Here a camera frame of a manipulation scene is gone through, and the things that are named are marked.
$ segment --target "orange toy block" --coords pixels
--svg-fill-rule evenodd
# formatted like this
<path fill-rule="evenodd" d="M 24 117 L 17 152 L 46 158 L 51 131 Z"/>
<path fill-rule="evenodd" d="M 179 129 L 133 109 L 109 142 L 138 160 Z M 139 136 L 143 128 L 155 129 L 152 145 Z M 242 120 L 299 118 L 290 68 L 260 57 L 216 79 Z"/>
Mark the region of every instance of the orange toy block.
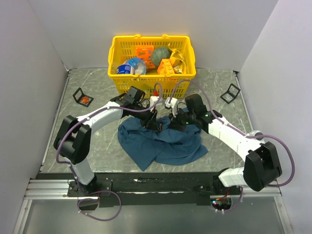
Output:
<path fill-rule="evenodd" d="M 155 68 L 151 60 L 153 51 L 153 46 L 138 46 L 136 48 L 136 56 L 145 62 L 147 68 Z"/>
<path fill-rule="evenodd" d="M 161 62 L 160 62 L 160 65 L 157 69 L 157 73 L 159 75 L 164 75 L 164 74 L 174 74 L 174 69 L 170 63 L 170 60 L 169 59 L 163 59 Z"/>

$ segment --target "plastic basket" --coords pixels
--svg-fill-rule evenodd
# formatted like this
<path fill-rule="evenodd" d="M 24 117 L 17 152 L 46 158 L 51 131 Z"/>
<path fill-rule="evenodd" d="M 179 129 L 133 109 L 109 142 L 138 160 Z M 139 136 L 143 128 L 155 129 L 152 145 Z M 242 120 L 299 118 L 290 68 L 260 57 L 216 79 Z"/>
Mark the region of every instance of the plastic basket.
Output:
<path fill-rule="evenodd" d="M 154 48 L 168 46 L 171 49 L 179 49 L 186 62 L 186 74 L 165 74 L 158 75 L 157 70 L 149 70 L 146 75 L 116 74 L 116 69 L 124 61 L 136 56 L 136 47 L 139 45 L 153 45 Z M 182 79 L 192 79 L 196 75 L 195 54 L 191 46 L 191 40 L 187 36 L 142 37 L 116 36 L 113 38 L 112 47 L 108 56 L 108 76 L 114 81 L 120 94 L 127 93 L 131 86 L 145 92 L 145 98 L 153 95 L 154 85 L 159 82 L 163 88 L 163 98 L 169 97 L 175 85 Z M 174 94 L 175 98 L 183 98 L 189 86 L 189 82 L 181 83 Z"/>

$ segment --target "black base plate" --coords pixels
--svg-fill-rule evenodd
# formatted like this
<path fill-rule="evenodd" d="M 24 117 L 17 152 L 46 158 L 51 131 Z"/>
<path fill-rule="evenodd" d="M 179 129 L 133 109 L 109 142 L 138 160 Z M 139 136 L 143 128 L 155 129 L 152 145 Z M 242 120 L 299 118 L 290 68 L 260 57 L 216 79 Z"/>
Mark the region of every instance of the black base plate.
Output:
<path fill-rule="evenodd" d="M 196 204 L 210 205 L 210 196 L 239 195 L 233 186 L 216 193 L 211 181 L 215 172 L 202 173 L 96 173 L 99 189 L 116 192 L 122 205 Z M 36 179 L 73 179 L 72 174 L 39 173 Z M 84 197 L 75 182 L 70 183 L 69 197 Z M 100 207 L 119 205 L 118 199 L 109 193 L 100 195 Z"/>

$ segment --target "gray tabletop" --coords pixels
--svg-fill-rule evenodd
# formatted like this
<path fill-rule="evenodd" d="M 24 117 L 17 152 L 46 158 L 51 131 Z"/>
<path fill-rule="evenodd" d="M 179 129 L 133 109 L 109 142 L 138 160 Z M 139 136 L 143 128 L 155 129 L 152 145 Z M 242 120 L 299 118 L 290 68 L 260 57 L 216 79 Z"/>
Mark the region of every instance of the gray tabletop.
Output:
<path fill-rule="evenodd" d="M 69 72 L 68 78 L 68 85 L 53 129 L 52 140 L 41 169 L 44 173 L 69 172 L 66 166 L 56 163 L 56 150 L 53 148 L 53 141 L 63 119 L 67 115 L 78 117 L 92 112 L 118 95 L 113 81 L 107 76 L 107 69 L 75 69 Z M 241 95 L 238 95 L 230 104 L 225 103 L 220 98 L 220 95 L 226 92 L 231 83 L 237 84 L 233 71 L 197 69 L 197 75 L 193 80 L 205 90 L 216 111 L 220 112 L 240 130 L 246 133 L 251 131 Z M 83 89 L 86 95 L 94 97 L 88 108 L 75 103 L 72 97 L 79 87 Z M 190 84 L 186 96 L 194 93 L 199 93 L 207 105 L 207 101 L 198 88 Z M 159 117 L 169 114 L 169 111 L 163 106 L 159 106 L 157 110 Z M 112 122 L 93 134 L 88 160 L 94 172 L 142 172 L 118 142 L 117 129 L 124 120 L 125 118 Z M 153 162 L 145 172 L 217 172 L 223 168 L 235 168 L 244 165 L 241 158 L 219 139 L 205 132 L 201 133 L 201 137 L 202 144 L 207 147 L 209 152 L 200 159 L 180 166 Z"/>

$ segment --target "blue cloth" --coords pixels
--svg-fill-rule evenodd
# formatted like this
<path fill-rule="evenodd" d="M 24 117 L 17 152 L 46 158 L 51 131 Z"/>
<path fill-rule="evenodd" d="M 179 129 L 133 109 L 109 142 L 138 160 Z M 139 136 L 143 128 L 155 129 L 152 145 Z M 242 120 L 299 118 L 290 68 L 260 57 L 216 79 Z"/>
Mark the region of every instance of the blue cloth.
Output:
<path fill-rule="evenodd" d="M 118 141 L 142 171 L 155 160 L 169 165 L 193 162 L 208 150 L 201 145 L 200 129 L 187 125 L 183 132 L 168 129 L 170 119 L 157 119 L 162 123 L 160 133 L 143 128 L 138 118 L 128 118 L 118 127 Z"/>

